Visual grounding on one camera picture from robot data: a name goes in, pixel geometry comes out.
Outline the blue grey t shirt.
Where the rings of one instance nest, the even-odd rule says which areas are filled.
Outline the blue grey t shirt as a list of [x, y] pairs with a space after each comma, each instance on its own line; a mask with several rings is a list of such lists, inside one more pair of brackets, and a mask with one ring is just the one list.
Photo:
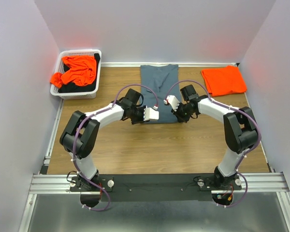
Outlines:
[[165, 96], [174, 95], [178, 100], [181, 99], [179, 86], [172, 87], [173, 84], [178, 82], [178, 65], [166, 66], [150, 66], [142, 65], [141, 71], [141, 84], [152, 89], [159, 100], [159, 119], [157, 121], [149, 121], [148, 124], [166, 124], [176, 123], [177, 118], [171, 112], [171, 107], [166, 106], [163, 102]]

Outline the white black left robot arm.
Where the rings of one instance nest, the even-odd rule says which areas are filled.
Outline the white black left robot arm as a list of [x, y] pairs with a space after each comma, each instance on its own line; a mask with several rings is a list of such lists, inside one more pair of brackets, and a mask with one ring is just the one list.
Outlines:
[[149, 122], [150, 113], [156, 111], [143, 103], [139, 104], [138, 101], [143, 98], [140, 92], [130, 88], [124, 97], [116, 97], [104, 108], [89, 113], [75, 111], [72, 114], [59, 140], [76, 168], [78, 180], [71, 180], [71, 184], [81, 183], [87, 191], [103, 189], [99, 182], [99, 171], [90, 156], [99, 129], [127, 119], [133, 125]]

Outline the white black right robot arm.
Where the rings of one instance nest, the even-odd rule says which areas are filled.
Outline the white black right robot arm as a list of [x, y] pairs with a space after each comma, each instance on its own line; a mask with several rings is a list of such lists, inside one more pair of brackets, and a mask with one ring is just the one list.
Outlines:
[[178, 122], [187, 123], [192, 115], [207, 115], [223, 124], [224, 137], [227, 145], [226, 153], [215, 168], [212, 182], [217, 189], [224, 189], [237, 176], [238, 168], [251, 150], [261, 140], [261, 133], [249, 107], [236, 108], [220, 103], [208, 94], [199, 95], [193, 85], [180, 89], [185, 103], [176, 96], [168, 95], [164, 104], [171, 106], [171, 112]]

